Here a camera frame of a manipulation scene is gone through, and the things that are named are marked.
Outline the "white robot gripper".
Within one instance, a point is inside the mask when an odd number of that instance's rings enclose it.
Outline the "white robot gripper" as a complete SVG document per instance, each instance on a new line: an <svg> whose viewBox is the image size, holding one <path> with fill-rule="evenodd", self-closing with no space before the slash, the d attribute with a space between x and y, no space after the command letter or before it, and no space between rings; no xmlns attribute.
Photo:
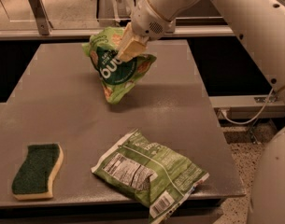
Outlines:
<svg viewBox="0 0 285 224"><path fill-rule="evenodd" d="M149 40L157 40L172 27L176 0L139 0L132 12L132 23L124 29L117 47L117 59L129 62L142 54Z"/></svg>

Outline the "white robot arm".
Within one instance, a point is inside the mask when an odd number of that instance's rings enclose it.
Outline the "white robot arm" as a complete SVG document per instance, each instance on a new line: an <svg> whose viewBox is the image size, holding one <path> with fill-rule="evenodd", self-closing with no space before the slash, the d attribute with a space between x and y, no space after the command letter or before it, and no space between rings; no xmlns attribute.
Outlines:
<svg viewBox="0 0 285 224"><path fill-rule="evenodd" d="M211 0L285 103L285 6L278 0ZM130 61L198 0L139 0L118 46ZM266 145L250 195L247 224L285 224L285 127Z"/></svg>

